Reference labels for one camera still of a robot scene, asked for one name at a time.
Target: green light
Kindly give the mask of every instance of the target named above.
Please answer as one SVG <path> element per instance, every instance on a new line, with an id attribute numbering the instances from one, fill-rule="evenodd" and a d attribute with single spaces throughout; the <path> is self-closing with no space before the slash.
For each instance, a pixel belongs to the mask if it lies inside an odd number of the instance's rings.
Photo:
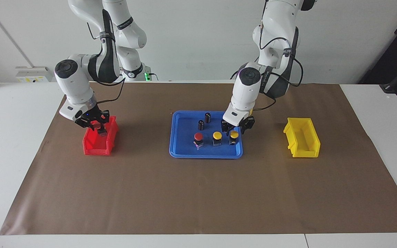
<path id="1" fill-rule="evenodd" d="M 150 74 L 148 74 L 148 73 L 145 72 L 145 79 L 146 79 L 147 81 L 151 81 Z"/>

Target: red plastic bin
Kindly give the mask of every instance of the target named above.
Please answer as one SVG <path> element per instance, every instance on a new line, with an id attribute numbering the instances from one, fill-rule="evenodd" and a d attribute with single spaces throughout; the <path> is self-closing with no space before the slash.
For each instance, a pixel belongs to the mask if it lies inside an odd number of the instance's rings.
<path id="1" fill-rule="evenodd" d="M 82 144 L 85 155 L 109 156 L 114 147 L 114 140 L 119 127 L 116 123 L 116 116 L 110 116 L 109 123 L 105 124 L 107 135 L 102 137 L 98 135 L 97 130 L 87 129 Z"/>

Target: electronic component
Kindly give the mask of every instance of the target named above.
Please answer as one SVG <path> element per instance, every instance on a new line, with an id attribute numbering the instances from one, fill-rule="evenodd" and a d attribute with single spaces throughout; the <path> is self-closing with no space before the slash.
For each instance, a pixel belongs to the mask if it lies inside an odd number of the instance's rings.
<path id="1" fill-rule="evenodd" d="M 229 136 L 229 144 L 231 146 L 233 146 L 237 143 L 238 136 L 239 136 L 239 134 L 237 131 L 231 131 L 230 136 Z"/>
<path id="2" fill-rule="evenodd" d="M 210 123 L 211 122 L 211 113 L 206 113 L 205 114 L 205 122 Z"/>
<path id="3" fill-rule="evenodd" d="M 212 144 L 214 146 L 220 146 L 222 144 L 222 133 L 214 132 L 212 135 Z"/>
<path id="4" fill-rule="evenodd" d="M 198 121 L 198 129 L 200 131 L 203 131 L 203 129 L 205 129 L 205 122 L 203 120 Z"/>
<path id="5" fill-rule="evenodd" d="M 194 145 L 197 147 L 197 150 L 205 144 L 203 141 L 203 134 L 195 133 L 194 134 Z"/>

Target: yellow bin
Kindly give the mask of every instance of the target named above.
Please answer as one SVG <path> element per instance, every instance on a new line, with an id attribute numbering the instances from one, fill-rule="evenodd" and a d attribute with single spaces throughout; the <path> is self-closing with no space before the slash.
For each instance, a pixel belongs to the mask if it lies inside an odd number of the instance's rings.
<path id="1" fill-rule="evenodd" d="M 284 133 L 292 157 L 318 157 L 321 143 L 310 118 L 287 118 Z"/>

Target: red button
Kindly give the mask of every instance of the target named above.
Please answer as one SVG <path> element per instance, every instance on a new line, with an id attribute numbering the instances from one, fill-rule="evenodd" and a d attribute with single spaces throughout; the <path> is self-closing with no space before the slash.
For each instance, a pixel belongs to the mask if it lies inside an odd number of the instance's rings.
<path id="1" fill-rule="evenodd" d="M 197 141 L 201 141 L 203 139 L 203 134 L 195 133 L 194 139 L 197 140 Z"/>

